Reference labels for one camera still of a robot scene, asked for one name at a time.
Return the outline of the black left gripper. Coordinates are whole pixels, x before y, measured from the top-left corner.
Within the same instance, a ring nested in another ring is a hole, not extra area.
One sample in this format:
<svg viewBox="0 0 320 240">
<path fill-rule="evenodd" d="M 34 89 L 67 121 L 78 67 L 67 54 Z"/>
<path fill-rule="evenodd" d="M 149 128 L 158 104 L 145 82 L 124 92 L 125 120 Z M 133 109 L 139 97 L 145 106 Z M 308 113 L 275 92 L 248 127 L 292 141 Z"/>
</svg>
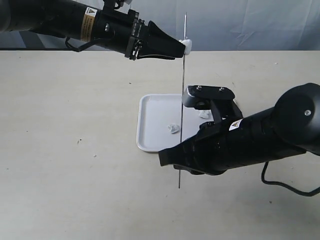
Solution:
<svg viewBox="0 0 320 240">
<path fill-rule="evenodd" d="M 145 25 L 139 13 L 132 9 L 123 13 L 111 7 L 99 10 L 88 6 L 83 15 L 80 40 L 84 42 L 80 51 L 96 45 L 122 53 L 130 60 L 175 60 L 182 58 L 185 51 L 181 42 L 163 32 L 153 21 Z"/>
</svg>

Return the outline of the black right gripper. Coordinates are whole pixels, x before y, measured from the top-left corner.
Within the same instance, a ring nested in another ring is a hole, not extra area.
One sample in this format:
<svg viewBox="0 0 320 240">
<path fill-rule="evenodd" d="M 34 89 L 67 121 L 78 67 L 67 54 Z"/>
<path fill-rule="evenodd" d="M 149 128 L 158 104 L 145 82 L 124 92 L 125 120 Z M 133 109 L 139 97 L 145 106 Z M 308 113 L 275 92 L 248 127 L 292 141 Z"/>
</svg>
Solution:
<svg viewBox="0 0 320 240">
<path fill-rule="evenodd" d="M 193 137 L 158 152 L 161 167 L 191 175 L 221 175 L 250 165 L 250 119 L 248 117 L 205 123 Z"/>
</svg>

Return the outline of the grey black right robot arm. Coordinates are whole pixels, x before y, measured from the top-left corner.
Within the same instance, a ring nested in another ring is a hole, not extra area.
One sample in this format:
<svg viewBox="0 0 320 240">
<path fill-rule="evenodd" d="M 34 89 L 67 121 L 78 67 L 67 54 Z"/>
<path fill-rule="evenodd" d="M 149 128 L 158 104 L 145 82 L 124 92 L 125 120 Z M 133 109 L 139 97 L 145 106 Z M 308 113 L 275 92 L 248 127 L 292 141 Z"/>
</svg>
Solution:
<svg viewBox="0 0 320 240">
<path fill-rule="evenodd" d="M 286 91 L 275 106 L 244 117 L 234 93 L 219 86 L 190 85 L 182 103 L 210 110 L 213 120 L 196 135 L 158 153 L 162 166 L 194 175 L 220 175 L 229 169 L 320 153 L 320 87 L 306 83 Z"/>
</svg>

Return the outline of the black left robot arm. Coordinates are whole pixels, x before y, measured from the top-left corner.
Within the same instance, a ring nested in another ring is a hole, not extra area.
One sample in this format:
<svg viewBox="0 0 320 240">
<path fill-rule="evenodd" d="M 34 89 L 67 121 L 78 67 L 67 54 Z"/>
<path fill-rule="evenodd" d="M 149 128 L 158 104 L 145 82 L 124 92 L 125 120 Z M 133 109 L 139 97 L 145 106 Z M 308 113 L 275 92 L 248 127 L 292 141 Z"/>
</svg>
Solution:
<svg viewBox="0 0 320 240">
<path fill-rule="evenodd" d="M 119 9 L 129 0 L 106 0 L 102 9 L 75 0 L 2 0 L 1 32 L 28 31 L 65 40 L 73 52 L 92 46 L 115 51 L 130 60 L 182 58 L 186 46 L 139 13 Z"/>
</svg>

